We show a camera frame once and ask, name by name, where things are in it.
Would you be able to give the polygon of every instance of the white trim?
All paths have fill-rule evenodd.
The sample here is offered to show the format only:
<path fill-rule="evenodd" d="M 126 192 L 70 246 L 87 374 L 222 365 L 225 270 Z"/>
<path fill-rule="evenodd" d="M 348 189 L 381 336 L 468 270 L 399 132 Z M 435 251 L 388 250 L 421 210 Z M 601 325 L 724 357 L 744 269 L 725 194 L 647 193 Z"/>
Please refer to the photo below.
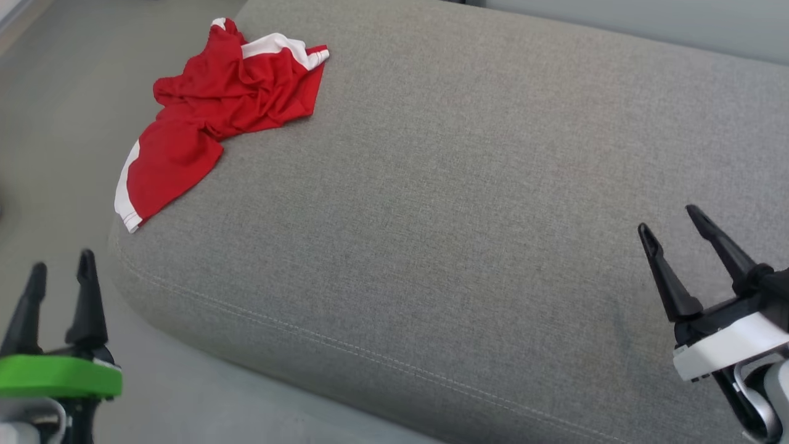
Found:
<path fill-rule="evenodd" d="M 137 211 L 129 199 L 129 189 L 126 188 L 126 182 L 129 179 L 129 165 L 132 164 L 137 157 L 140 156 L 140 141 L 134 143 L 132 152 L 126 158 L 126 163 L 121 170 L 121 178 L 118 180 L 118 186 L 115 188 L 115 212 L 123 219 L 123 224 L 129 233 L 134 233 L 137 227 L 142 223 L 142 218 L 137 215 Z"/>
<path fill-rule="evenodd" d="M 215 18 L 211 22 L 211 26 L 214 26 L 214 25 L 217 25 L 220 28 L 224 29 L 225 28 L 225 17 Z"/>
<path fill-rule="evenodd" d="M 275 32 L 274 34 L 260 37 L 258 40 L 249 42 L 246 45 L 241 45 L 241 52 L 244 54 L 244 58 L 248 58 L 260 54 L 278 54 L 283 49 L 288 48 L 296 62 L 306 68 L 307 71 L 314 70 L 329 58 L 329 51 L 325 49 L 308 55 L 306 46 L 301 40 L 289 39 Z"/>

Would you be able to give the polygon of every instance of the wall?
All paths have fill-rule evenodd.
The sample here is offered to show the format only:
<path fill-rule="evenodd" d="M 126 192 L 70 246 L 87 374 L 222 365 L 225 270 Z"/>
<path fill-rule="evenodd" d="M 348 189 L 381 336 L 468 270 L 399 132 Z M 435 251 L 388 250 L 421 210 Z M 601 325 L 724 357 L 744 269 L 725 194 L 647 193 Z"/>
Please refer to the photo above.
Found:
<path fill-rule="evenodd" d="M 478 0 L 475 3 L 789 65 L 787 0 Z"/>

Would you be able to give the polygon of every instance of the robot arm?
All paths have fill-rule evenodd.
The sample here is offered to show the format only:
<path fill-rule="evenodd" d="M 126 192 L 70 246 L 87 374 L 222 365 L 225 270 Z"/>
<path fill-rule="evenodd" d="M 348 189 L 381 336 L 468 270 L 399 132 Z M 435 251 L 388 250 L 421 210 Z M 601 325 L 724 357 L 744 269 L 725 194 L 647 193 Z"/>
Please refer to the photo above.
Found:
<path fill-rule="evenodd" d="M 753 442 L 789 444 L 789 269 L 757 264 L 697 206 L 686 207 L 732 279 L 735 297 L 704 309 L 664 258 L 646 224 L 638 227 L 668 321 L 674 323 L 674 366 L 683 380 L 713 376 L 743 434 Z M 742 369 L 766 356 L 743 377 Z"/>
<path fill-rule="evenodd" d="M 80 256 L 80 294 L 67 346 L 44 352 L 38 345 L 39 307 L 47 267 L 33 267 L 0 346 L 0 442 L 93 443 L 99 404 L 121 394 L 121 369 L 107 350 L 95 259 Z"/>

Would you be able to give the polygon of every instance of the gray fabric upholstery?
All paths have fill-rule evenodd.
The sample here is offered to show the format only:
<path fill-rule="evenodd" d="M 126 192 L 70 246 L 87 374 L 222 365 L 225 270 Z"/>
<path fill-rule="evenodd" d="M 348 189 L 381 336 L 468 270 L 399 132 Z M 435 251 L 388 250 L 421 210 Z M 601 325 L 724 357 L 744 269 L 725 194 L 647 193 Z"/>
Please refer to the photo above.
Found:
<path fill-rule="evenodd" d="M 636 226 L 706 304 L 731 283 L 689 202 L 789 264 L 789 68 L 437 1 L 237 23 L 328 44 L 316 112 L 114 226 L 151 324 L 448 442 L 739 442 L 673 369 Z"/>

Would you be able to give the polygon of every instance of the red and white jersey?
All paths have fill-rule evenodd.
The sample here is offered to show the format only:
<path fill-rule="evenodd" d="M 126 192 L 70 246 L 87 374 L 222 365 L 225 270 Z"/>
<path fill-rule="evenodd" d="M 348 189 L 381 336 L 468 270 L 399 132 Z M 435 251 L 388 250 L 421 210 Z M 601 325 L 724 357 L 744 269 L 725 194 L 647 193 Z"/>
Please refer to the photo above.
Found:
<path fill-rule="evenodd" d="M 203 52 L 153 85 L 164 109 L 132 147 L 115 191 L 129 232 L 205 177 L 220 141 L 311 115 L 328 57 L 326 46 L 282 34 L 247 43 L 231 19 L 214 20 Z"/>

